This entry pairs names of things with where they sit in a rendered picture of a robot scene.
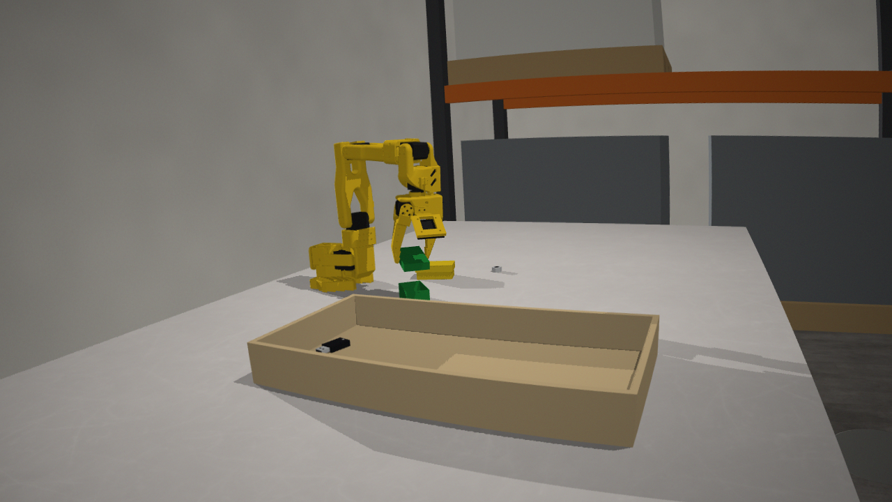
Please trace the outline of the black usb stick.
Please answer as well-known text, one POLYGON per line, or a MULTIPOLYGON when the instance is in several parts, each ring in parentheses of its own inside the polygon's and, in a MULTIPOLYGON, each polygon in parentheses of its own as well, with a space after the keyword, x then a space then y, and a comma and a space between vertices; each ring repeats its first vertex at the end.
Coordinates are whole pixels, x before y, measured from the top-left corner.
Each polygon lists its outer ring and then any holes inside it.
POLYGON ((342 337, 339 337, 339 339, 328 341, 328 342, 322 344, 321 347, 317 347, 316 351, 323 352, 323 353, 327 353, 327 352, 332 353, 332 352, 344 349, 344 347, 349 347, 350 345, 351 345, 350 340, 343 339, 342 337))

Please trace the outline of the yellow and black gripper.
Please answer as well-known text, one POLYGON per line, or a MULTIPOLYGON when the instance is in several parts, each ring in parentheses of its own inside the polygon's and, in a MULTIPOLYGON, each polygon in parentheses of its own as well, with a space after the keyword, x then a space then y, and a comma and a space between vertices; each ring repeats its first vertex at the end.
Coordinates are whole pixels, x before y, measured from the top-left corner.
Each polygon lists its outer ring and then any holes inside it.
POLYGON ((410 191, 410 194, 395 198, 397 201, 393 209, 394 223, 391 244, 395 263, 399 263, 399 254, 401 254, 399 249, 401 249, 406 227, 410 226, 411 220, 417 240, 426 239, 424 254, 428 259, 436 238, 444 238, 447 234, 443 225, 443 196, 438 194, 428 196, 426 192, 410 191))

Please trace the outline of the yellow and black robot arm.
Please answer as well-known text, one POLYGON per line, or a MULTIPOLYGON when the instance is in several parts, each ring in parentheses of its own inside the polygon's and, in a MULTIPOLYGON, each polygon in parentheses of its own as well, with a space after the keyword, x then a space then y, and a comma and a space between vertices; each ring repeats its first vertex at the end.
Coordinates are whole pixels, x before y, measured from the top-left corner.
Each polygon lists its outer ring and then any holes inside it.
POLYGON ((346 141, 334 144, 337 163, 334 186, 339 225, 344 228, 341 231, 343 243, 323 243, 312 248, 316 277, 310 279, 310 289, 322 292, 354 290, 356 283, 374 281, 376 231, 369 225, 375 220, 375 204, 366 161, 399 165, 399 183, 411 192, 427 192, 428 196, 432 196, 433 192, 442 191, 440 166, 434 158, 433 147, 428 142, 417 142, 419 140, 395 139, 383 143, 353 141, 350 145, 346 141), (353 172, 350 163, 353 163, 353 172), (420 165, 413 166, 413 163, 420 165), (359 199, 361 212, 351 213, 353 192, 359 199))

